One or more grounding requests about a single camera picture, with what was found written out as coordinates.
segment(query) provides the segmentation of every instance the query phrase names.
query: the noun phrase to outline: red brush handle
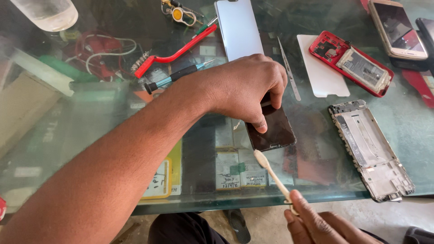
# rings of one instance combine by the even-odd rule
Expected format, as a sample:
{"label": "red brush handle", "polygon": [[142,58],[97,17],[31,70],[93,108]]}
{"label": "red brush handle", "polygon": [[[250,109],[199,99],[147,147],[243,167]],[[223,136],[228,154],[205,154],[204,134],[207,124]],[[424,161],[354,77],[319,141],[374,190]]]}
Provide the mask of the red brush handle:
{"label": "red brush handle", "polygon": [[134,72],[134,75],[137,78],[141,78],[142,75],[148,70],[148,68],[151,66],[151,64],[156,61],[159,63],[168,63],[172,62],[176,58],[178,58],[181,54],[183,54],[185,51],[190,49],[192,46],[194,46],[196,43],[198,43],[200,40],[202,40],[204,37],[208,36],[211,32],[215,31],[217,29],[217,25],[214,24],[208,28],[206,28],[202,33],[200,33],[197,37],[195,37],[193,40],[188,42],[184,47],[179,49],[174,55],[169,57],[157,57],[157,56],[149,56],[146,61],[140,65],[140,67]]}

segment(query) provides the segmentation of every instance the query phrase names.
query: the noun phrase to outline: keychain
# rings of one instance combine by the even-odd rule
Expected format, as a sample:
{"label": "keychain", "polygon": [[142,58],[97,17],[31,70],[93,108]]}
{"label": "keychain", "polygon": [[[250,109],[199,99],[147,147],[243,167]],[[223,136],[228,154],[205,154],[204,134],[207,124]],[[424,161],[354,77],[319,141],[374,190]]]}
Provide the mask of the keychain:
{"label": "keychain", "polygon": [[[163,5],[165,5],[165,4],[167,4],[169,6],[166,10],[164,10],[164,8],[163,8]],[[198,22],[199,24],[203,24],[202,22],[197,20],[196,15],[195,15],[195,14],[198,14],[198,15],[204,17],[202,14],[183,6],[181,3],[179,3],[175,0],[161,0],[161,11],[163,14],[171,14],[172,18],[176,22],[184,23],[187,26],[193,26],[196,22]],[[186,16],[190,17],[191,19],[193,19],[192,24],[188,24],[187,22],[184,21],[184,14]]]}
{"label": "keychain", "polygon": [[[172,8],[172,9],[167,8],[166,12],[168,14],[172,14],[172,17],[176,22],[181,22],[181,23],[184,23],[188,26],[193,26],[196,23],[196,15],[193,12],[183,10],[181,7],[176,7],[176,8]],[[184,19],[183,19],[184,13],[189,13],[192,15],[192,17],[193,17],[193,23],[192,24],[189,24],[189,23],[184,21]]]}

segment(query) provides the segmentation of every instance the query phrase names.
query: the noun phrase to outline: leg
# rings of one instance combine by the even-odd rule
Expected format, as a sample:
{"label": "leg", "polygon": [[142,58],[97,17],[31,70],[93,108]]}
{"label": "leg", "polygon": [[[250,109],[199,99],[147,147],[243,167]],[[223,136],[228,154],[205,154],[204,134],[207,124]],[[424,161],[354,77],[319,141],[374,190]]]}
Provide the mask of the leg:
{"label": "leg", "polygon": [[149,229],[149,244],[229,244],[195,213],[160,214]]}

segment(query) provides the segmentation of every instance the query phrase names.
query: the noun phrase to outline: glass table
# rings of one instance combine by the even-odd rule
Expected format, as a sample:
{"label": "glass table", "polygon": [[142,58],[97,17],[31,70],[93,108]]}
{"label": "glass table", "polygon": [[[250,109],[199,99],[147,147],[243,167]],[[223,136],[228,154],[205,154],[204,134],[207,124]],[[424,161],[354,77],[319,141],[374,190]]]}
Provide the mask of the glass table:
{"label": "glass table", "polygon": [[[434,5],[429,1],[400,2],[412,23],[418,17],[434,19]],[[173,21],[170,15],[161,12],[158,0],[75,0],[73,3],[79,12],[77,23],[66,31],[53,33],[38,29],[11,2],[0,3],[0,106],[4,111],[0,114],[3,133],[0,137],[8,136],[0,144],[0,196],[7,201],[8,214],[16,212],[63,164],[158,96],[143,95],[142,85],[146,81],[123,72],[119,77],[114,70],[119,67],[128,70],[149,50],[152,55],[170,56],[200,27],[200,24],[186,27]],[[215,16],[211,0],[183,0],[182,3],[202,13],[204,17],[198,19],[204,23]],[[309,202],[370,197],[327,111],[329,105],[363,99],[406,167],[416,186],[414,195],[433,194],[434,110],[424,104],[401,70],[391,66],[362,3],[359,0],[253,0],[252,6],[265,54],[283,64],[279,37],[301,95],[301,101],[296,101],[289,86],[283,96],[284,111],[297,143],[266,152],[272,168],[287,188],[300,190]],[[95,34],[96,30],[98,34],[133,39],[138,44],[119,63],[117,57],[93,63],[90,69],[97,73],[106,69],[110,74],[102,78],[83,75],[85,66],[74,58],[80,34]],[[346,80],[349,97],[313,95],[296,36],[318,35],[323,30],[351,40],[353,45],[395,72],[385,97],[373,97],[349,80]],[[119,43],[124,51],[133,48],[127,40],[104,42],[114,45],[112,49],[118,49]],[[155,63],[145,77],[155,81],[212,58],[217,59],[214,66],[227,62],[219,29],[174,62]],[[53,91],[35,77],[41,72],[37,68],[41,63],[61,70],[63,81],[70,83]],[[171,192],[165,189],[164,197],[154,195],[141,200],[133,214],[283,204],[284,197],[265,170],[255,167],[254,160],[252,163],[245,125],[240,123],[234,130],[237,124],[237,120],[217,114],[200,119],[169,155],[173,175],[165,180],[172,180]]]}

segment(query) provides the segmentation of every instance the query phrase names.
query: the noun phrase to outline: concrete floor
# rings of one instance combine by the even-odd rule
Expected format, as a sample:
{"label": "concrete floor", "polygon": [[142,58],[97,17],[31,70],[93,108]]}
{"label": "concrete floor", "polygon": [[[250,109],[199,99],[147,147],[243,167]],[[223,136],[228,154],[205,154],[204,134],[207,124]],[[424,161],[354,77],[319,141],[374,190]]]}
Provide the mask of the concrete floor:
{"label": "concrete floor", "polygon": [[[333,211],[348,219],[355,226],[382,237],[390,244],[401,244],[409,226],[417,226],[434,232],[433,202],[404,201],[378,204],[366,199],[314,203],[312,206],[317,212]],[[286,208],[286,206],[274,206],[241,209],[252,236],[250,243],[293,243],[291,234],[286,228],[286,220],[283,217],[283,211]],[[201,216],[230,243],[239,243],[222,211],[206,211],[201,213]],[[149,227],[156,217],[157,215],[130,217],[120,233],[123,233],[134,222],[140,223],[141,226],[124,243],[147,243]]]}

